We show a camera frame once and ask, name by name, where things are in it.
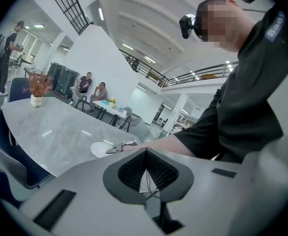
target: patch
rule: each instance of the patch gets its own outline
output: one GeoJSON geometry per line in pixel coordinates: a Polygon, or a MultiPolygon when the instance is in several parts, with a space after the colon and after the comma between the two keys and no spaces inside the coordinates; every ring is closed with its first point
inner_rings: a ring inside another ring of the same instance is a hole
{"type": "Polygon", "coordinates": [[[277,17],[274,20],[273,24],[269,27],[269,29],[265,33],[265,37],[269,41],[271,42],[274,41],[278,33],[281,31],[281,28],[283,27],[285,20],[286,20],[285,14],[282,11],[280,11],[277,14],[277,17]]]}

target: blue chair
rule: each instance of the blue chair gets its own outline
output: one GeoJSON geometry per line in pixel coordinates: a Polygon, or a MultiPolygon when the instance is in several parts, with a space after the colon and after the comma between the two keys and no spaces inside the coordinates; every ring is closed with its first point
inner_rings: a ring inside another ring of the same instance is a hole
{"type": "Polygon", "coordinates": [[[11,81],[8,102],[30,99],[31,93],[29,91],[22,92],[28,86],[28,78],[14,78],[11,81]]]}
{"type": "Polygon", "coordinates": [[[10,190],[9,180],[4,171],[0,169],[0,199],[5,199],[15,207],[19,207],[22,201],[15,199],[10,190]]]}
{"type": "Polygon", "coordinates": [[[51,174],[35,163],[19,145],[12,146],[8,134],[9,129],[0,109],[0,161],[25,188],[38,187],[51,174]]]}

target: railing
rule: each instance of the railing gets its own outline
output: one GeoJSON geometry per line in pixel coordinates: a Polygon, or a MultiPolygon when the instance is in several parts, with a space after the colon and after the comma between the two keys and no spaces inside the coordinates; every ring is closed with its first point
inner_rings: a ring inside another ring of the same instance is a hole
{"type": "Polygon", "coordinates": [[[89,22],[78,0],[55,0],[55,2],[80,35],[87,28],[89,22]]]}
{"type": "Polygon", "coordinates": [[[165,87],[173,86],[177,84],[183,84],[187,82],[193,82],[198,80],[208,80],[214,78],[228,77],[233,68],[238,64],[237,61],[231,62],[228,64],[219,64],[203,69],[199,69],[193,72],[189,72],[183,75],[180,75],[176,78],[168,80],[168,83],[165,84],[165,87]]]}
{"type": "Polygon", "coordinates": [[[161,73],[159,73],[158,71],[150,67],[149,65],[139,61],[137,58],[135,58],[131,54],[128,54],[122,51],[121,49],[119,50],[121,51],[121,53],[123,54],[123,56],[129,63],[129,65],[135,72],[138,72],[144,75],[147,79],[155,82],[161,88],[166,86],[166,84],[168,83],[168,79],[164,75],[162,75],[161,73]]]}

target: black pants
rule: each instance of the black pants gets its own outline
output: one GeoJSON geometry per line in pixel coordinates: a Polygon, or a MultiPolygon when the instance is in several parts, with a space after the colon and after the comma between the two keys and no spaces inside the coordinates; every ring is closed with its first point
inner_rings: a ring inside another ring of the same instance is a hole
{"type": "Polygon", "coordinates": [[[0,92],[5,93],[5,84],[8,77],[8,62],[0,59],[0,92]]]}

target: sitting man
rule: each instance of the sitting man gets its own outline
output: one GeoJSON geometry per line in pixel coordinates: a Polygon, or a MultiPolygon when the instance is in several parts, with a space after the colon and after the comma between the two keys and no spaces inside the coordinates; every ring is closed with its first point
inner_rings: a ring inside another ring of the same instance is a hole
{"type": "Polygon", "coordinates": [[[95,93],[90,96],[90,111],[89,114],[92,114],[95,111],[95,104],[93,101],[96,100],[107,100],[108,99],[108,91],[105,88],[105,83],[101,82],[98,87],[95,89],[95,93]]]}
{"type": "MultiPolygon", "coordinates": [[[[86,76],[82,76],[79,80],[79,82],[77,83],[77,90],[79,93],[86,93],[88,91],[88,88],[89,86],[91,85],[91,83],[93,82],[92,79],[91,79],[91,76],[92,76],[92,73],[91,72],[88,72],[86,74],[86,76]]],[[[70,105],[73,104],[73,99],[71,98],[70,100],[70,105]]]]}

